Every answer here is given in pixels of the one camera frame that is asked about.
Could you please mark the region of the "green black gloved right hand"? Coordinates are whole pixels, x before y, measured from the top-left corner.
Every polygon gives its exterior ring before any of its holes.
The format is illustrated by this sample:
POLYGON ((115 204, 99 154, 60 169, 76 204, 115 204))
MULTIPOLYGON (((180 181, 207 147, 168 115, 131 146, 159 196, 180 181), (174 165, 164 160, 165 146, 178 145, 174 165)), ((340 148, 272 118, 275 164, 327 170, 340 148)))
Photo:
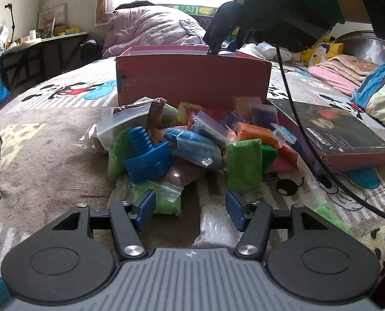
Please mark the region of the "green black gloved right hand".
POLYGON ((300 53, 345 23, 337 0, 265 0, 253 40, 300 53))

